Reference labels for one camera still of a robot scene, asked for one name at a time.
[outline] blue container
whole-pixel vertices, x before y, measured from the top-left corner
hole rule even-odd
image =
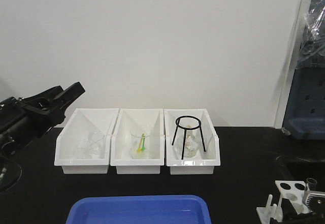
[[[325,68],[295,70],[283,127],[298,140],[325,139]]]
[[[67,224],[211,224],[206,203],[194,195],[85,198]]]

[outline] black table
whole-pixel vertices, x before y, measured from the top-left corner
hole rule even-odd
[[[221,166],[213,175],[65,175],[54,166],[55,128],[12,160],[22,168],[20,180],[0,194],[0,223],[64,224],[72,205],[85,197],[197,195],[214,224],[259,223],[257,206],[268,194],[279,195],[275,180],[284,179],[274,163],[280,155],[324,157],[325,143],[296,141],[268,127],[216,127]]]

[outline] blue tray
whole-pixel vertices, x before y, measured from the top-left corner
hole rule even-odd
[[[211,224],[206,203],[194,195],[85,198],[67,224]]]

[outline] white plastic bin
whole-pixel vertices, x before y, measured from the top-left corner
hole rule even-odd
[[[132,156],[131,131],[135,125],[150,127],[148,158]],[[117,174],[159,174],[165,155],[164,111],[163,109],[121,109],[112,136],[111,165]]]
[[[166,130],[166,165],[170,167],[172,175],[186,174],[213,174],[214,167],[220,166],[219,138],[214,130],[210,116],[206,109],[164,109],[165,130]],[[180,116],[194,116],[198,118],[202,125],[202,132],[206,152],[203,150],[200,131],[193,130],[193,135],[198,139],[200,146],[194,157],[184,158],[175,152],[176,142],[172,145],[176,129],[175,121]],[[184,130],[178,129],[175,141],[183,137]]]
[[[65,174],[106,174],[118,111],[76,109],[56,140],[54,165]]]

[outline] white wall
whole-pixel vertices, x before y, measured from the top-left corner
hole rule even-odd
[[[311,0],[301,0],[299,12],[297,15],[297,22],[295,30],[292,34],[292,43],[289,46],[289,52],[287,54],[287,64],[284,66],[282,73],[283,76],[283,86],[280,94],[278,110],[275,117],[274,127],[279,129],[282,127],[286,104],[288,102],[291,84],[293,81],[295,69],[297,66],[297,61],[299,58],[299,50],[301,42],[303,41],[303,34],[306,27],[306,13],[309,11]]]
[[[300,0],[0,0],[0,100],[80,81],[67,111],[207,108],[273,126]]]

